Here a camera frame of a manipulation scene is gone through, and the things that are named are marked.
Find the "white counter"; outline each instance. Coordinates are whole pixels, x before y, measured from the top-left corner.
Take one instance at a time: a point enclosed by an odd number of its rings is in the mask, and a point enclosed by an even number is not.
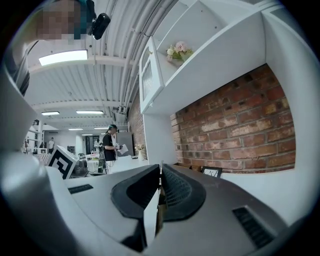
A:
[[[118,157],[118,159],[114,161],[113,166],[110,168],[109,174],[123,172],[141,166],[147,166],[148,164],[148,160],[140,161],[139,159],[132,159],[130,155]]]

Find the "flower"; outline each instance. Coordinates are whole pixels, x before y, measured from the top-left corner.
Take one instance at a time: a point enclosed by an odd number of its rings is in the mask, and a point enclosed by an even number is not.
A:
[[[144,149],[144,145],[143,144],[138,144],[134,147],[135,150],[140,151]]]
[[[166,57],[166,60],[168,61],[168,62],[172,62],[172,55],[168,55],[167,57]]]
[[[172,48],[169,48],[166,53],[169,55],[169,56],[172,56],[174,53],[175,53],[175,50],[172,49]]]
[[[176,52],[186,52],[188,50],[187,45],[183,41],[179,41],[175,44],[174,50]]]

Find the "black slot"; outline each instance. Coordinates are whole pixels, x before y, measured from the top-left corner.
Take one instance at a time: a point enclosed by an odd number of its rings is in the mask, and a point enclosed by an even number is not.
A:
[[[93,186],[86,184],[86,185],[81,185],[81,186],[70,187],[70,188],[68,188],[68,190],[69,190],[70,194],[75,194],[75,193],[90,190],[93,188],[94,188]]]
[[[255,219],[246,207],[232,210],[257,249],[273,240],[273,236]]]

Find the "picture frame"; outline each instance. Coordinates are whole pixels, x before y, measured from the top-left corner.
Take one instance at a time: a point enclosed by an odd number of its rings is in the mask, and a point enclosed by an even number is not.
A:
[[[211,167],[211,166],[203,166],[201,172],[203,174],[220,178],[221,173],[222,173],[222,168],[221,167]]]

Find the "pink flower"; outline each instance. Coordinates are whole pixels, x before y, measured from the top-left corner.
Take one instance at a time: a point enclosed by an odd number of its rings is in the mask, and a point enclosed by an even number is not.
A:
[[[167,57],[166,57],[166,60],[168,61],[168,62],[172,62],[172,55],[168,55]]]
[[[188,50],[187,45],[183,41],[179,41],[175,44],[174,50],[176,52],[186,52]]]

